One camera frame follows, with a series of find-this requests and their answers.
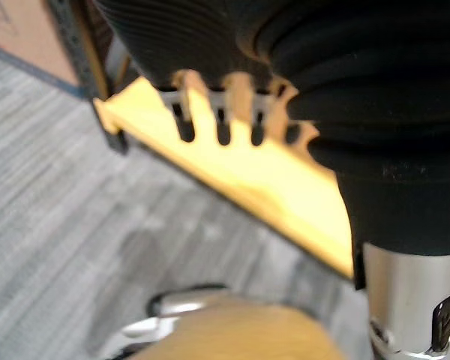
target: blurry object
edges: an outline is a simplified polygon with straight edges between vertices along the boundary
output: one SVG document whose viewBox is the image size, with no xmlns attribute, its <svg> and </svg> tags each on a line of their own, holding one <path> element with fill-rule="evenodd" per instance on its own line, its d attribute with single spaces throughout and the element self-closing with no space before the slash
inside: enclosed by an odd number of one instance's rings
<svg viewBox="0 0 450 360">
<path fill-rule="evenodd" d="M 92 0 L 0 0 L 0 59 L 89 99 L 136 76 Z"/>
<path fill-rule="evenodd" d="M 83 96 L 44 0 L 0 0 L 0 59 Z"/>
<path fill-rule="evenodd" d="M 159 91 L 175 116 L 181 139 L 195 136 L 182 71 L 197 71 L 203 79 L 216 120 L 218 142 L 230 144 L 228 76 L 244 72 L 255 90 L 253 144 L 263 140 L 262 122 L 272 79 L 268 66 L 247 58 L 235 42 L 233 24 L 224 3 L 217 0 L 96 0 L 123 44 L 133 54 L 143 76 Z"/>
<path fill-rule="evenodd" d="M 344 358 L 318 322 L 292 308 L 248 301 L 224 289 L 174 292 L 163 300 L 175 310 L 124 327 L 100 358 Z"/>
<path fill-rule="evenodd" d="M 161 98 L 139 78 L 95 106 L 110 134 L 127 132 L 165 158 L 196 176 L 258 218 L 288 236 L 298 246 L 348 277 L 352 275 L 350 226 L 332 171 L 315 163 L 306 143 L 317 135 L 307 122 L 299 138 L 287 145 L 285 104 L 295 94 L 285 90 L 272 105 L 260 147 L 251 144 L 252 90 L 248 78 L 230 79 L 231 142 L 219 144 L 206 87 L 194 72 L 185 91 L 196 128 L 193 142 L 180 140 L 176 123 Z"/>
</svg>

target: gray carpet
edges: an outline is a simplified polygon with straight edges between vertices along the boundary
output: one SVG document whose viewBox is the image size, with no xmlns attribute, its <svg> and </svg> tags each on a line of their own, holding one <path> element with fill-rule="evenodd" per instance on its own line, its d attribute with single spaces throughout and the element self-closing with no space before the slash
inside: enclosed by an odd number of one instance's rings
<svg viewBox="0 0 450 360">
<path fill-rule="evenodd" d="M 96 359 L 157 291 L 210 281 L 371 357 L 349 282 L 150 151 L 110 151 L 87 103 L 0 62 L 0 359 Z"/>
</svg>

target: silver metal cylinder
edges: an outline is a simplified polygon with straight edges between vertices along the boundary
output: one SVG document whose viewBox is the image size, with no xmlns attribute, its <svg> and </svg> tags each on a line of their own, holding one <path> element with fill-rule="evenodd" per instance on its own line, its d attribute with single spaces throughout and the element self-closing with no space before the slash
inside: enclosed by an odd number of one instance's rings
<svg viewBox="0 0 450 360">
<path fill-rule="evenodd" d="M 450 297 L 450 255 L 394 253 L 364 244 L 370 338 L 385 360 L 450 359 L 433 352 L 434 310 Z"/>
</svg>

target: metal clamp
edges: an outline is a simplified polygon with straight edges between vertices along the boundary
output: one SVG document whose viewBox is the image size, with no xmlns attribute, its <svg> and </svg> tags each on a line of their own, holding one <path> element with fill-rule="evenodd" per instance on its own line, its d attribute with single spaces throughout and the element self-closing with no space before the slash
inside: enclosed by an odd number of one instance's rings
<svg viewBox="0 0 450 360">
<path fill-rule="evenodd" d="M 228 289 L 192 289 L 175 292 L 162 299 L 157 316 L 134 322 L 108 339 L 100 351 L 100 359 L 125 359 L 128 349 L 141 350 L 173 333 L 177 323 L 186 314 L 203 308 L 242 303 Z"/>
<path fill-rule="evenodd" d="M 252 100 L 252 134 L 251 142 L 258 146 L 265 138 L 265 124 L 268 121 L 274 96 L 255 93 Z"/>
<path fill-rule="evenodd" d="M 364 244 L 370 339 L 385 360 L 450 359 L 450 255 Z"/>
<path fill-rule="evenodd" d="M 188 94 L 184 88 L 176 91 L 159 91 L 163 105 L 172 113 L 177 124 L 180 139 L 190 143 L 195 139 L 195 128 L 192 122 Z"/>
<path fill-rule="evenodd" d="M 227 90 L 208 90 L 208 99 L 217 122 L 217 140 L 223 146 L 228 145 L 230 144 L 231 135 L 230 111 L 228 111 L 227 106 Z"/>
</svg>

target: cardboard box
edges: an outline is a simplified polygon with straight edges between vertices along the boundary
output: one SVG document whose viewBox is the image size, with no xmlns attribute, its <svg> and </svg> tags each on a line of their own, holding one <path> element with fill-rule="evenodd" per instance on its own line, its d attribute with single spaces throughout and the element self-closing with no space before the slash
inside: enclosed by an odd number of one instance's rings
<svg viewBox="0 0 450 360">
<path fill-rule="evenodd" d="M 0 58 L 72 95 L 83 96 L 46 0 L 0 0 Z"/>
</svg>

